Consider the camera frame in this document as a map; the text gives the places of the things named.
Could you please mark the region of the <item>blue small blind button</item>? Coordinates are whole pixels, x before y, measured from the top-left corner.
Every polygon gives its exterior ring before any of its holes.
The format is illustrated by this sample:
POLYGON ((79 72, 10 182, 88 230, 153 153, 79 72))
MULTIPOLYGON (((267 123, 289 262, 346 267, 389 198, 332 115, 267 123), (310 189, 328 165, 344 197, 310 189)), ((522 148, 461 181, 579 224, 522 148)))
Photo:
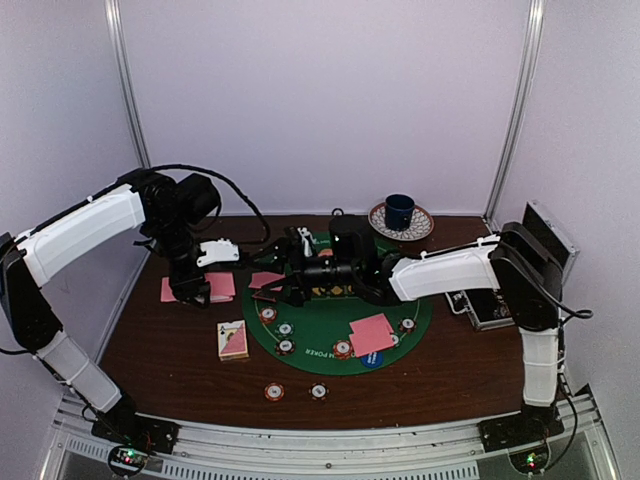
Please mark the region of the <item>blue small blind button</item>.
POLYGON ((368 369, 380 368, 384 363, 382 352, 372 352, 360 358, 361 364, 368 369))

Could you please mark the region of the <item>green chips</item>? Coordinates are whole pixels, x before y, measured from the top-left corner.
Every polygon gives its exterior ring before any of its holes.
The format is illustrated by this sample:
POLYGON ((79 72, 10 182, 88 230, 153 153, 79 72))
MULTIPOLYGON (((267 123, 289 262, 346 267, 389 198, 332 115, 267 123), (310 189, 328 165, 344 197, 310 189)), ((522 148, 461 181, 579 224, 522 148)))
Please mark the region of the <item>green chips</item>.
POLYGON ((281 323, 276 327, 276 333, 280 337, 287 337, 294 332, 294 326, 291 323, 281 323))

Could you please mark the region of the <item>round green poker mat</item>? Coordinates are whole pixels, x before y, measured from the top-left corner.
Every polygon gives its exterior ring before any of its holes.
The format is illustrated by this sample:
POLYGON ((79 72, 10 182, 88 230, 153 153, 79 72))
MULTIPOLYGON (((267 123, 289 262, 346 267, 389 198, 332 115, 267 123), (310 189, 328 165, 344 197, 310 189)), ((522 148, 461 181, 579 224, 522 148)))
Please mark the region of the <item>round green poker mat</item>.
MULTIPOLYGON (((252 294, 257 289, 245 286, 242 294, 242 312, 248 330, 255 340, 279 361, 302 371, 325 375, 360 375, 370 370, 356 357, 346 360, 334 357, 333 346, 337 341, 347 340, 352 334, 350 323, 379 313, 384 313, 393 327, 391 337, 394 346, 382 352, 386 367, 413 350, 426 334, 432 319, 433 305, 427 299, 412 302, 390 303, 388 291, 382 286, 383 267, 395 251, 388 244, 376 244, 371 233, 348 233, 337 235, 321 233, 315 244, 317 254, 308 258, 305 269, 311 287, 311 299, 303 306, 290 306, 256 301, 252 294), (332 249, 333 257, 319 257, 323 249, 332 249), (277 319, 264 325, 259 320, 262 308, 273 307, 277 319), (401 333, 398 324, 403 318, 417 322, 413 333, 401 333), (291 323, 294 332, 280 337, 276 327, 291 323), (275 346, 281 339, 293 340, 295 352, 279 356, 275 346)), ((277 262, 253 262, 256 272, 272 272, 284 277, 290 272, 284 260, 277 262)))

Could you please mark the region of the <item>orange chips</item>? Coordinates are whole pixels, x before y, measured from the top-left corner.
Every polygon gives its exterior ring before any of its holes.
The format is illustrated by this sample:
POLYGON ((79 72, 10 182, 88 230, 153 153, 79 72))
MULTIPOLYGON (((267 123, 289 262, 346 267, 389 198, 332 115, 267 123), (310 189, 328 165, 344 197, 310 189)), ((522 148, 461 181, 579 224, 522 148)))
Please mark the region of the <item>orange chips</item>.
POLYGON ((262 308, 259 312, 259 320, 264 325, 269 325, 277 319, 278 312, 273 307, 262 308))
POLYGON ((353 347, 347 340, 337 341, 333 346, 334 357, 340 360, 349 359, 352 356, 353 347))

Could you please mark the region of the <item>right aluminium frame post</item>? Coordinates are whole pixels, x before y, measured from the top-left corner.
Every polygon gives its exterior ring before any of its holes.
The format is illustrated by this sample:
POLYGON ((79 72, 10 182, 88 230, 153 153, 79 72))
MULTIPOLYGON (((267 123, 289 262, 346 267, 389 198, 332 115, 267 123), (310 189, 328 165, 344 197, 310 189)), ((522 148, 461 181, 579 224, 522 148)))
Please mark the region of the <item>right aluminium frame post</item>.
POLYGON ((511 165, 515 157, 517 142, 523 125, 530 90, 535 77, 543 37, 545 13, 545 1, 531 0, 529 2, 528 20, 511 113, 500 153, 498 167, 483 214, 483 220, 490 229, 496 229, 498 225, 497 211, 506 187, 511 165))

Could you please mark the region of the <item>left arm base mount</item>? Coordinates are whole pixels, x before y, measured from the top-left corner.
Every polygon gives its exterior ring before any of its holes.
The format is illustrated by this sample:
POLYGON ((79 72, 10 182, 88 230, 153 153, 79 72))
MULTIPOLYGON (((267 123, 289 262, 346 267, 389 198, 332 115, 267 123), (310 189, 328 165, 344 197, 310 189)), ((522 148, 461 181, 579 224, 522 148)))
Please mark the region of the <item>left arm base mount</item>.
POLYGON ((133 427, 108 427, 98 420, 91 428, 94 437, 135 447, 138 450, 171 454, 178 439, 180 426, 171 421, 136 416, 133 427))

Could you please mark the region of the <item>dark blue mug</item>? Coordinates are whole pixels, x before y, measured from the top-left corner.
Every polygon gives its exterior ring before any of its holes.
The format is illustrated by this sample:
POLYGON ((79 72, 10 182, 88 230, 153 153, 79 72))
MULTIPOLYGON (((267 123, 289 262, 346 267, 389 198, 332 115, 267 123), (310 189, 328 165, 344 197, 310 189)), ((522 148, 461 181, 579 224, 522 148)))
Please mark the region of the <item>dark blue mug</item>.
POLYGON ((391 194, 385 199, 385 226, 392 231, 404 231, 411 225, 415 208, 412 197, 391 194))

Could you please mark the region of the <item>red backed card deck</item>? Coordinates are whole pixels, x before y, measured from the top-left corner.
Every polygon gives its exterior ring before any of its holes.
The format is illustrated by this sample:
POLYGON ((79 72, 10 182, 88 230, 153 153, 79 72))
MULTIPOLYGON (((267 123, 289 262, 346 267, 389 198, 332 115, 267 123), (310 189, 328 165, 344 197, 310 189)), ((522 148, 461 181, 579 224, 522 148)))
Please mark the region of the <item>red backed card deck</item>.
POLYGON ((206 273, 205 280, 210 285, 210 301, 212 303, 225 303, 234 299, 236 288, 232 272, 206 273))

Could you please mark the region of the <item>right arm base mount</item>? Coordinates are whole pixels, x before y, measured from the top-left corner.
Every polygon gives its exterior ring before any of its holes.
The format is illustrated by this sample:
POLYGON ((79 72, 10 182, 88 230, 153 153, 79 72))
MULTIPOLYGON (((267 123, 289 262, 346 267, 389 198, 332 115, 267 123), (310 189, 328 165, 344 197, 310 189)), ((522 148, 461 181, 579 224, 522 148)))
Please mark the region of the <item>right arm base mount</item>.
POLYGON ((564 432, 561 420, 548 422, 523 413, 481 421, 478 430, 486 453, 543 442, 564 432))

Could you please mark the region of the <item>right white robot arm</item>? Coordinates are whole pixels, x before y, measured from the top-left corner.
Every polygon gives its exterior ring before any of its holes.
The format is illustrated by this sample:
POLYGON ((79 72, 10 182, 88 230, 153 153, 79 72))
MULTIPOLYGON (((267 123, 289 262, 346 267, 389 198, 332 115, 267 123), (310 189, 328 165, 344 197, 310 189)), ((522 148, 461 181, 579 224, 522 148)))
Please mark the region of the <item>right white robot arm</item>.
POLYGON ((473 243, 431 253, 381 254, 367 221, 338 215, 328 226, 331 255, 314 252, 313 242, 289 227, 283 237, 244 257, 246 265, 282 275, 276 297, 299 307, 315 287, 350 286, 362 300, 396 306, 456 290, 501 293, 521 335, 524 387, 522 408, 513 419, 519 440, 535 440, 551 424, 556 403, 560 350, 562 268, 518 222, 473 243))

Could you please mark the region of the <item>black red triangular dealer button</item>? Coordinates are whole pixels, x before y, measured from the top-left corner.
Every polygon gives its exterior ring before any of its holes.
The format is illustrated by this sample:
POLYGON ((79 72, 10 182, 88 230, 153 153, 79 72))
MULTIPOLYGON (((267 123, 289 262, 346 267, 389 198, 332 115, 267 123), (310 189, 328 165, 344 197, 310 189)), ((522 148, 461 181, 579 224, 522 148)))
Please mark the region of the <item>black red triangular dealer button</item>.
POLYGON ((275 292, 265 292, 265 291, 256 291, 252 294, 252 299, 256 301, 263 301, 275 304, 277 299, 277 294, 275 292))

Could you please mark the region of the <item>orange poker chip stack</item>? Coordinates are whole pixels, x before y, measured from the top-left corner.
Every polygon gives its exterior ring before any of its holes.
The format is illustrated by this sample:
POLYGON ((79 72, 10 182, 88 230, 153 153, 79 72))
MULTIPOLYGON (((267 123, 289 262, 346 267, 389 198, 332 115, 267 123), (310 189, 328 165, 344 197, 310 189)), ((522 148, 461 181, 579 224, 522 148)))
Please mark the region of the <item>orange poker chip stack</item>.
POLYGON ((277 402, 284 398, 284 386, 278 382, 272 382, 265 386, 264 396, 268 401, 277 402))

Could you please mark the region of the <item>dark red poker chip stack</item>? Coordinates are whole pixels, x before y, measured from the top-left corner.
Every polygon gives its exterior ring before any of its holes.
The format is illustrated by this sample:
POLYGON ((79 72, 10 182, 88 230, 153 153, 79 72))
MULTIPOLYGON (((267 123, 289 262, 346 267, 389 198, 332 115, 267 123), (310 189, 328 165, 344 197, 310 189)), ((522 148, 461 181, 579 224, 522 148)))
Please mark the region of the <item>dark red poker chip stack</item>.
POLYGON ((309 395, 313 400, 325 401, 329 395, 329 388, 323 382, 313 383, 309 388, 309 395))

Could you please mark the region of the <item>dark chips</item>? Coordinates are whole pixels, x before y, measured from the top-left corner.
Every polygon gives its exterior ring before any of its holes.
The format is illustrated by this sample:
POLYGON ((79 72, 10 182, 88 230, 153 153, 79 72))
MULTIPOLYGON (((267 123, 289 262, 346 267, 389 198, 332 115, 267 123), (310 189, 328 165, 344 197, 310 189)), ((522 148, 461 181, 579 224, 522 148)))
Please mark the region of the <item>dark chips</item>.
POLYGON ((296 344, 290 339, 281 339, 275 346, 275 352, 279 356, 287 356, 295 352, 296 344))
POLYGON ((412 318, 403 318, 398 324, 398 330, 401 333, 410 334, 417 328, 417 322, 412 318))

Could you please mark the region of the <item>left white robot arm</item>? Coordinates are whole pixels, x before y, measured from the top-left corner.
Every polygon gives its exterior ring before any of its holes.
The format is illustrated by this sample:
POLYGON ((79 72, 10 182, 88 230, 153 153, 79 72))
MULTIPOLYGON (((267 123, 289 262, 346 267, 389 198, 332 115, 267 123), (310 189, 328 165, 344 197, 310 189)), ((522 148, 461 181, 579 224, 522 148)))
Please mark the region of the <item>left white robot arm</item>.
POLYGON ((84 254, 139 229, 168 261, 174 298, 206 308, 211 287, 192 228, 220 204, 201 174, 175 181, 138 169, 21 237, 1 238, 1 306, 16 342, 86 400, 123 444, 144 433, 133 400, 69 337, 41 289, 84 254))

